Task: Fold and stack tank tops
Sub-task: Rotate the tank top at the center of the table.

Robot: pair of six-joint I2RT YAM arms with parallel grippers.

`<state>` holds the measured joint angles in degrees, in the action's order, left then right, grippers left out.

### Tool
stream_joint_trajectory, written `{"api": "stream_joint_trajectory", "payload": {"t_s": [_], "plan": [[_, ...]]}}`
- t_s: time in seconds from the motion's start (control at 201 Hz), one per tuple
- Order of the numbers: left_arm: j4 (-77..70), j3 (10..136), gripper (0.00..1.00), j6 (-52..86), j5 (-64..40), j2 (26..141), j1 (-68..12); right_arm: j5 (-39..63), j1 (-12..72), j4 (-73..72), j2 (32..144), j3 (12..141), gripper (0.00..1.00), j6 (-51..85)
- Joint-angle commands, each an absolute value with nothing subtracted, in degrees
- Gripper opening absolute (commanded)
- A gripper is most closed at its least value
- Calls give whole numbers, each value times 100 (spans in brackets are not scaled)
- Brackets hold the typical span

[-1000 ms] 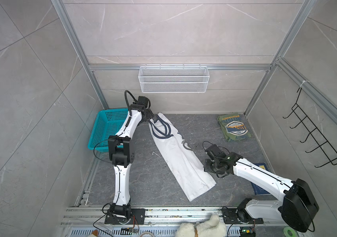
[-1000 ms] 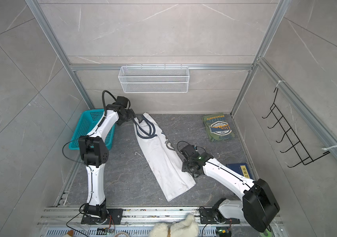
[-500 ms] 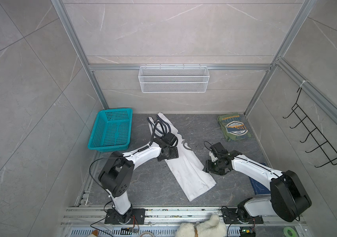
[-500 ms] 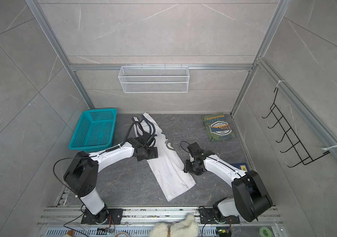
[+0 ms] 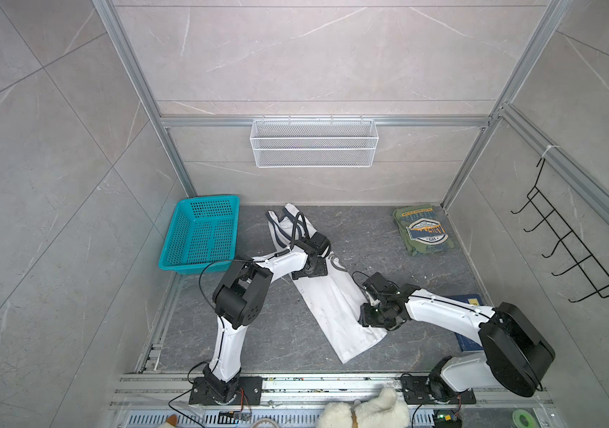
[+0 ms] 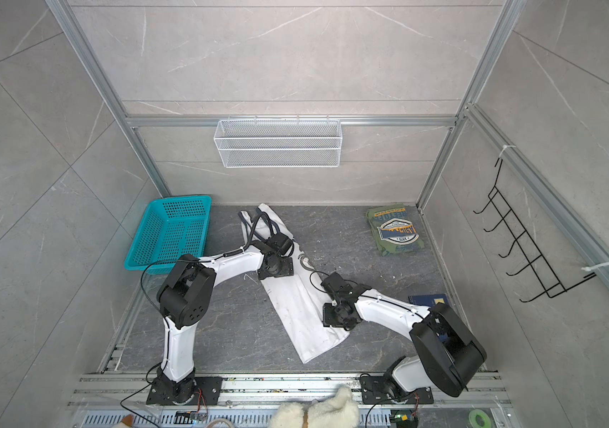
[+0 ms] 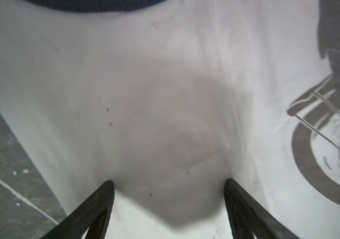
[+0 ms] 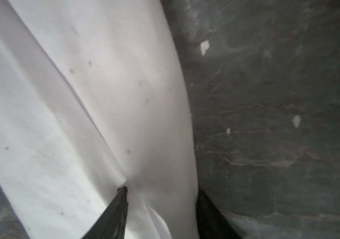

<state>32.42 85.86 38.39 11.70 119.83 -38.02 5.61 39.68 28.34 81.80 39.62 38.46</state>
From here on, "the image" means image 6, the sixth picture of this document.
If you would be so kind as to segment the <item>white tank top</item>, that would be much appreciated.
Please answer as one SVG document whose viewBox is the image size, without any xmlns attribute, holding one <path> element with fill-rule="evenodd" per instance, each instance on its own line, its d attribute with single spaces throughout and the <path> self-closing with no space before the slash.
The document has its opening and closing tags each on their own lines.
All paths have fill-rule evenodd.
<svg viewBox="0 0 609 428">
<path fill-rule="evenodd" d="M 313 272 L 300 244 L 294 246 L 294 275 L 266 278 L 262 285 L 300 360 L 307 364 L 341 344 L 349 333 L 323 326 L 322 310 L 330 302 L 329 296 L 318 289 L 320 275 Z"/>
</svg>

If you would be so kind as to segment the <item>green tank top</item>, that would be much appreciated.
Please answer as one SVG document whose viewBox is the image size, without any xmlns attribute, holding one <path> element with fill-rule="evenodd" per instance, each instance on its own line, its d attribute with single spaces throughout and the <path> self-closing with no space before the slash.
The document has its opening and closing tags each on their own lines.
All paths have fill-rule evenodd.
<svg viewBox="0 0 609 428">
<path fill-rule="evenodd" d="M 425 243 L 404 205 L 368 209 L 366 219 L 382 256 L 416 253 L 425 249 Z"/>
</svg>

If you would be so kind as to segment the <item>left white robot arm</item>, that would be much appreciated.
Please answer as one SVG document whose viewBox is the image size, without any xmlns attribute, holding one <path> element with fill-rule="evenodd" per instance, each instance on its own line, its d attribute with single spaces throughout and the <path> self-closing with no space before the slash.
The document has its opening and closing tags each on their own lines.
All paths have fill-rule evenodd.
<svg viewBox="0 0 609 428">
<path fill-rule="evenodd" d="M 197 325 L 209 309 L 214 287 L 249 272 L 257 273 L 261 280 L 291 277 L 295 274 L 294 252 L 292 239 L 277 233 L 229 253 L 202 259 L 184 255 L 175 263 L 157 293 L 164 321 L 164 353 L 147 404 L 200 404 L 202 387 L 222 384 L 217 377 L 198 382 L 194 360 Z"/>
</svg>

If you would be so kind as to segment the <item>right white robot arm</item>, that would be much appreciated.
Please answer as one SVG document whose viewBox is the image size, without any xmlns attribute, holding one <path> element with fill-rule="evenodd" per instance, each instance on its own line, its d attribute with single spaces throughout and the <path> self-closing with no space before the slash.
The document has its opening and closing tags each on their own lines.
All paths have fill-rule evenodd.
<svg viewBox="0 0 609 428">
<path fill-rule="evenodd" d="M 327 276 L 321 290 L 332 300 L 323 305 L 323 326 L 351 331 L 362 322 L 375 323 L 415 348 L 414 357 L 399 358 L 382 376 L 359 377 L 366 404 L 431 404 L 434 388 L 457 398 L 486 362 L 482 344 L 446 303 L 427 307 L 397 301 L 338 273 Z"/>
</svg>

